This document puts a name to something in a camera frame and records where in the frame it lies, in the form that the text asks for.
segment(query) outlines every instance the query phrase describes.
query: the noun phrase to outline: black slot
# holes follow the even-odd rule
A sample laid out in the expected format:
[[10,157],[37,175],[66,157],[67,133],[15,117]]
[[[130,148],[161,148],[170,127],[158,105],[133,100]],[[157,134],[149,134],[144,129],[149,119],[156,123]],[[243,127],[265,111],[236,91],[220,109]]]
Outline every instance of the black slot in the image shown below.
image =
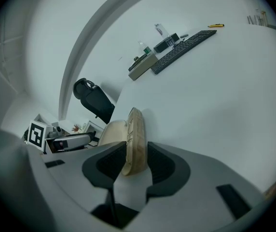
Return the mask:
[[54,161],[49,161],[49,162],[46,162],[45,165],[47,168],[51,168],[51,167],[55,167],[55,166],[58,166],[58,165],[61,165],[61,164],[64,164],[65,162],[62,161],[62,160],[54,160]]
[[216,189],[224,199],[235,219],[239,219],[250,211],[250,206],[236,192],[232,185],[222,185],[216,187]]

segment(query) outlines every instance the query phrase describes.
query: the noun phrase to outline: chair backrest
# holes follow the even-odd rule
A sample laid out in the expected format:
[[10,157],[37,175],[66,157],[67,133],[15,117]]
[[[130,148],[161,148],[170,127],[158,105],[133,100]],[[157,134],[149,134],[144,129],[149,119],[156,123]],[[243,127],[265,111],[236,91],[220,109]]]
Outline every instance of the chair backrest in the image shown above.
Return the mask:
[[191,169],[178,155],[148,142],[148,165],[153,185],[147,188],[147,201],[152,197],[171,196],[188,181]]
[[100,87],[82,78],[74,84],[73,93],[86,109],[101,118],[106,124],[110,122],[114,105]]

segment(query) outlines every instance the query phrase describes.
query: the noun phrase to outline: yellow pen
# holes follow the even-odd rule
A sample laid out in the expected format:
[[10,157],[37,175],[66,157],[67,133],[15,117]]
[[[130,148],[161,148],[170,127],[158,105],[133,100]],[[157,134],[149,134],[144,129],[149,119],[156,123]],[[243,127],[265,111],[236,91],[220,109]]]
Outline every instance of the yellow pen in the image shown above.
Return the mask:
[[224,27],[225,25],[224,24],[213,24],[213,25],[210,25],[208,26],[209,28],[222,28]]

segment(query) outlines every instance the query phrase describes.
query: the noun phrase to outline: white desk surface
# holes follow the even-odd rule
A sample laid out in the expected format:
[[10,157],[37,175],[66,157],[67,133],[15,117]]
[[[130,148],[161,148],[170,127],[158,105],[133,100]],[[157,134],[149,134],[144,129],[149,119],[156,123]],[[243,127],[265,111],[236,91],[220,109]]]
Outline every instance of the white desk surface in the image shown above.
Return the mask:
[[[147,141],[214,157],[266,191],[276,181],[276,30],[215,29],[158,75],[128,79],[111,121],[136,107]],[[144,175],[150,182],[150,173],[135,178]],[[125,193],[126,182],[115,191]]]

